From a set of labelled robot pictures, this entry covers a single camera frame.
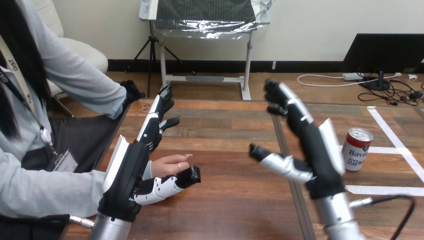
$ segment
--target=white chair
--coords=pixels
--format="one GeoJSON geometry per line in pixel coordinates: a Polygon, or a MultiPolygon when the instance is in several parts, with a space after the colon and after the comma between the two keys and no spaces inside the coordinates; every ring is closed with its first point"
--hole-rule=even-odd
{"type": "MultiPolygon", "coordinates": [[[[108,59],[103,53],[86,43],[64,37],[64,29],[52,0],[32,0],[32,2],[40,14],[42,21],[57,37],[59,37],[62,43],[68,46],[76,54],[86,59],[102,73],[108,70],[108,59]]],[[[58,96],[62,94],[63,91],[53,82],[47,81],[53,99],[72,116],[72,113],[58,99],[58,96]]]]}

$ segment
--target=white wall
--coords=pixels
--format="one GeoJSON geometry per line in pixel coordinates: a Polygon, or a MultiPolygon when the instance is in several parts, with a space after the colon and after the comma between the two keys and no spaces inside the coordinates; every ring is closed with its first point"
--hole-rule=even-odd
{"type": "MultiPolygon", "coordinates": [[[[65,36],[108,59],[134,58],[149,35],[140,0],[53,2],[65,36]]],[[[253,34],[252,60],[342,61],[356,33],[424,33],[424,0],[276,0],[271,25],[253,34]]],[[[246,42],[166,39],[183,60],[244,60],[246,42]]]]}

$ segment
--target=black baseboard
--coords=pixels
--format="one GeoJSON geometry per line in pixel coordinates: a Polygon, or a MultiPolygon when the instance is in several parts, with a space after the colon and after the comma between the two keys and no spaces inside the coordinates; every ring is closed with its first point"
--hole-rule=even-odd
{"type": "MultiPolygon", "coordinates": [[[[108,71],[111,72],[148,72],[149,60],[109,59],[108,71]]],[[[172,73],[244,73],[245,61],[206,61],[206,60],[166,60],[166,71],[172,73]]],[[[342,61],[277,61],[275,69],[273,61],[252,61],[251,73],[340,73],[342,61]]],[[[160,73],[161,66],[157,60],[152,66],[153,73],[160,73]]],[[[424,73],[424,63],[421,63],[414,73],[424,73]]]]}

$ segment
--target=aluminum can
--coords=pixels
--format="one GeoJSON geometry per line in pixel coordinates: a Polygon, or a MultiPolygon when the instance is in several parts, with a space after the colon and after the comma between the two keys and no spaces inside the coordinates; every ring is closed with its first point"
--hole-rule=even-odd
{"type": "Polygon", "coordinates": [[[341,149],[346,170],[359,171],[362,168],[373,138],[373,134],[363,128],[349,129],[341,149]]]}

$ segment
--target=lanyard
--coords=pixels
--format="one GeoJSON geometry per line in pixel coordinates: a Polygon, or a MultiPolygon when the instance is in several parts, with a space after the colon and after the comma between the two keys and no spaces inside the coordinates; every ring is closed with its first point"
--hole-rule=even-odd
{"type": "Polygon", "coordinates": [[[3,37],[1,35],[0,35],[0,51],[3,54],[3,57],[6,60],[9,68],[13,71],[14,76],[17,80],[17,83],[19,84],[20,89],[23,92],[23,96],[21,95],[17,87],[9,79],[9,77],[6,75],[6,73],[0,68],[0,78],[2,82],[17,97],[17,99],[19,99],[22,102],[22,104],[26,108],[28,108],[28,110],[34,115],[35,121],[40,127],[40,134],[41,134],[42,141],[45,144],[52,147],[53,146],[52,136],[37,119],[36,107],[33,101],[33,97],[31,96],[30,90],[28,88],[27,82],[25,81],[24,76],[22,75],[22,72],[19,69],[18,63],[15,61],[15,58],[13,57],[8,45],[3,40],[3,37]]]}
{"type": "MultiPolygon", "coordinates": [[[[17,80],[17,83],[19,84],[19,87],[23,92],[23,96],[24,96],[27,107],[32,112],[32,114],[34,114],[35,118],[37,118],[36,106],[34,104],[33,97],[31,96],[30,90],[28,89],[27,82],[25,81],[24,76],[22,75],[22,72],[19,69],[18,63],[16,62],[15,58],[13,57],[10,49],[8,48],[8,45],[6,44],[5,40],[3,40],[2,36],[0,36],[0,50],[3,53],[4,59],[6,60],[6,64],[9,65],[9,68],[14,73],[14,76],[17,80]]],[[[23,99],[23,96],[21,95],[20,97],[18,97],[18,99],[19,100],[23,99]]]]}

